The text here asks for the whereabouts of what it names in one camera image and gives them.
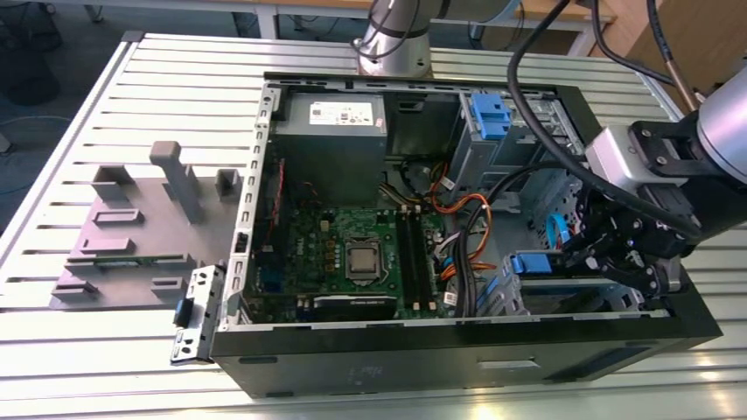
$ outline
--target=pcb board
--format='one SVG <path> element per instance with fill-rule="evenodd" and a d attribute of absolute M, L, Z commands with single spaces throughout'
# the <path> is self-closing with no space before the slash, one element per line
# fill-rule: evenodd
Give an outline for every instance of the pcb board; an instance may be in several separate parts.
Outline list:
<path fill-rule="evenodd" d="M 255 322 L 299 322 L 299 306 L 320 296 L 386 296 L 397 299 L 395 319 L 439 318 L 445 308 L 438 304 L 413 304 L 407 299 L 414 278 L 401 262 L 398 216 L 393 209 L 303 208 L 291 218 L 284 267 L 260 267 L 263 292 L 247 297 Z M 419 276 L 430 284 L 430 297 L 437 302 L 439 284 L 431 253 L 435 237 L 442 234 L 438 214 L 415 215 L 423 252 L 418 253 L 427 267 Z"/>

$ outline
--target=blue plastic clip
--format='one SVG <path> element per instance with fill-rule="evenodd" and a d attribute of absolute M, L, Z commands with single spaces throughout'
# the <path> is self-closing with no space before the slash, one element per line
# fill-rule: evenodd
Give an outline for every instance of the blue plastic clip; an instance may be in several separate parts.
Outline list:
<path fill-rule="evenodd" d="M 550 274 L 553 267 L 550 266 L 550 258 L 546 254 L 517 254 L 511 256 L 511 267 L 517 274 Z"/>
<path fill-rule="evenodd" d="M 499 94 L 473 94 L 471 108 L 481 123 L 483 140 L 503 140 L 511 128 L 511 110 Z"/>
<path fill-rule="evenodd" d="M 561 233 L 561 241 L 563 241 L 562 243 L 569 242 L 569 240 L 571 239 L 571 230 L 569 229 L 569 224 L 566 223 L 566 219 L 561 214 L 553 213 L 547 216 L 546 232 L 547 245 L 550 246 L 550 249 L 555 249 L 558 247 L 558 233 Z"/>

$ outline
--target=green motherboard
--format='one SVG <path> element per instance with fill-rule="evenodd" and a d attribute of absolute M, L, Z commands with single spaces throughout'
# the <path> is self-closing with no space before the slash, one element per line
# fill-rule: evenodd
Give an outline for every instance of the green motherboard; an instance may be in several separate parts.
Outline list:
<path fill-rule="evenodd" d="M 441 215 L 405 214 L 393 209 L 308 208 L 295 211 L 290 224 L 284 266 L 259 268 L 263 290 L 248 297 L 255 322 L 307 321 L 300 309 L 314 305 L 319 296 L 386 296 L 393 302 L 395 298 L 394 319 L 445 315 L 437 304 L 438 275 L 430 257 L 435 237 L 443 231 Z M 410 227 L 419 232 L 405 232 Z M 401 242 L 407 242 L 405 249 Z M 411 260 L 414 268 L 406 267 L 403 258 Z"/>

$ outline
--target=slotted table surface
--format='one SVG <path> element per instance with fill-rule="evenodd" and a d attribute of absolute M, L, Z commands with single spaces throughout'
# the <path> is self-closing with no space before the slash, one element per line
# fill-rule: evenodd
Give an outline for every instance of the slotted table surface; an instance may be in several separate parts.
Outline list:
<path fill-rule="evenodd" d="M 506 53 L 434 49 L 435 77 L 505 81 L 509 61 Z M 605 59 L 534 55 L 522 64 L 522 81 L 583 90 L 602 125 L 678 117 L 659 88 Z M 747 416 L 747 230 L 739 228 L 686 260 L 725 337 L 591 383 L 252 401 L 218 366 L 170 366 L 171 311 L 47 310 L 99 165 L 124 163 L 135 177 L 159 176 L 150 147 L 175 140 L 198 175 L 243 168 L 263 73 L 355 74 L 355 68 L 344 44 L 162 34 L 120 44 L 0 239 L 0 417 Z"/>

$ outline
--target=power supply label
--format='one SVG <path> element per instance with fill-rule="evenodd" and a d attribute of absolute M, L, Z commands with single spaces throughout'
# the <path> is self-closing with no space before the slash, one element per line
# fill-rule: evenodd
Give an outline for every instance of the power supply label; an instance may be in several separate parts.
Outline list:
<path fill-rule="evenodd" d="M 374 125 L 374 106 L 369 102 L 315 102 L 308 122 L 311 125 Z"/>

